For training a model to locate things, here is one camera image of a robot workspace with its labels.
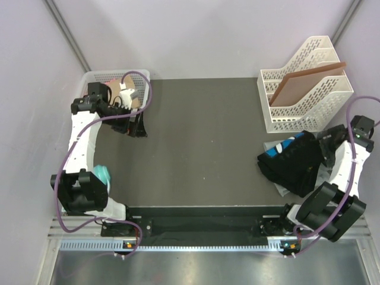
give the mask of brown folder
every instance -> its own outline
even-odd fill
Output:
[[[269,102],[271,107],[292,106],[301,100],[324,77],[341,75],[345,62],[288,73],[284,76]]]

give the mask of perforated basket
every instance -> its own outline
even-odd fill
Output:
[[[139,71],[144,74],[150,80],[150,73],[146,69],[118,69],[118,70],[102,70],[102,71],[90,71],[86,72],[80,84],[80,89],[78,91],[79,96],[87,94],[87,84],[91,82],[101,82],[106,83],[113,79],[121,78],[128,71]],[[131,74],[132,80],[135,84],[135,88],[138,92],[138,100],[140,101],[141,107],[144,107],[147,103],[149,86],[138,74]]]
[[[289,107],[270,107],[282,78],[290,72],[339,62],[328,36],[308,38],[288,63],[280,69],[262,69],[258,90],[267,132],[322,131],[353,94],[345,72],[321,80],[304,98]]]

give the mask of gray tabletop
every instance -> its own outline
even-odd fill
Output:
[[[131,206],[283,205],[259,171],[267,134],[256,78],[154,80],[144,113],[148,138],[131,138],[103,125],[94,165],[111,173],[110,196]]]

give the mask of shiny metal surface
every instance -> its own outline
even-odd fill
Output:
[[[322,240],[296,259],[247,252],[139,252],[122,261],[98,252],[60,252],[51,285],[61,284],[369,284],[355,240]]]

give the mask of purple hose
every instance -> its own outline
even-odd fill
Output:
[[[347,130],[349,132],[349,138],[350,138],[350,143],[351,143],[351,150],[352,150],[352,158],[353,158],[353,160],[356,158],[356,149],[355,149],[355,143],[354,143],[354,136],[353,136],[353,133],[352,133],[352,129],[350,127],[350,124],[351,124],[351,122],[350,122],[350,111],[351,111],[352,104],[355,101],[360,100],[360,99],[372,99],[372,100],[375,100],[375,101],[377,101],[377,102],[380,103],[380,99],[379,98],[376,98],[376,97],[373,97],[373,96],[359,96],[359,97],[356,97],[353,100],[351,100],[351,102],[349,103],[349,105],[347,107],[346,122],[347,122]],[[304,235],[304,236],[300,236],[298,234],[298,232],[297,232],[297,229],[299,229],[301,227],[301,225],[295,226],[294,229],[293,229],[293,233],[294,234],[296,234],[299,238],[310,238],[312,236],[317,235],[321,231],[323,231],[332,222],[332,220],[337,216],[337,214],[342,209],[344,203],[347,201],[347,199],[348,199],[348,197],[350,195],[350,191],[352,189],[352,185],[353,185],[353,182],[354,182],[355,168],[356,168],[356,163],[352,162],[352,165],[351,165],[351,174],[350,174],[349,184],[347,186],[347,191],[344,194],[344,196],[342,197],[342,200],[339,202],[337,208],[332,212],[332,214],[329,216],[329,218],[326,220],[326,222],[323,223],[319,228],[317,228],[313,232],[308,233],[307,235]]]
[[[106,121],[106,120],[112,120],[112,119],[123,119],[123,118],[128,118],[128,117],[132,117],[132,116],[136,116],[140,113],[143,113],[143,111],[146,110],[146,108],[148,108],[148,106],[150,105],[151,101],[152,101],[152,86],[149,82],[149,79],[144,75],[142,74],[141,72],[138,72],[138,71],[128,71],[126,74],[123,75],[122,77],[122,80],[121,80],[121,83],[124,83],[124,78],[129,75],[129,74],[138,74],[140,75],[141,77],[143,77],[143,79],[147,82],[148,86],[149,86],[149,98],[148,98],[148,101],[147,103],[145,104],[145,106],[143,108],[141,108],[140,110],[138,110],[137,112],[135,113],[131,113],[131,114],[126,114],[126,115],[118,115],[118,116],[109,116],[109,117],[103,117],[103,118],[100,118],[98,120],[95,120],[93,122],[90,122],[89,124],[87,124],[78,134],[78,137],[77,137],[77,140],[73,142],[73,144],[71,145],[70,149],[68,150],[68,152],[66,153],[66,156],[64,157],[64,160],[61,164],[61,166],[59,167],[58,169],[58,172],[57,172],[57,176],[56,176],[56,179],[55,179],[55,182],[54,182],[54,202],[55,202],[55,210],[56,210],[56,215],[57,215],[57,219],[58,219],[58,223],[59,225],[61,226],[62,230],[64,230],[65,232],[67,233],[74,233],[76,232],[77,230],[80,230],[82,227],[88,225],[89,223],[92,223],[93,221],[97,221],[97,220],[102,220],[102,219],[105,219],[105,217],[95,217],[95,218],[92,218],[88,221],[86,221],[85,223],[81,224],[80,226],[74,228],[74,229],[68,229],[65,224],[64,224],[64,221],[62,220],[62,217],[61,217],[61,212],[59,211],[59,203],[58,203],[58,182],[61,180],[61,176],[62,176],[62,172],[64,171],[64,167],[65,167],[65,164],[66,162],[68,161],[72,151],[74,150],[75,146],[77,145],[77,142],[78,140],[81,138],[81,136],[83,135],[84,132],[86,132],[86,130],[91,127],[92,125],[96,124],[96,123],[99,123],[99,122],[102,122],[102,121]],[[119,221],[119,220],[113,220],[111,218],[109,218],[108,220],[110,221],[117,221],[117,222],[120,222],[120,223],[125,223],[125,224],[131,224],[133,226],[135,226],[139,231],[140,231],[140,238],[139,238],[139,242],[138,242],[138,245],[140,244],[140,241],[141,239],[143,238],[143,235],[142,235],[142,231],[141,231],[141,228],[131,222],[131,221]]]

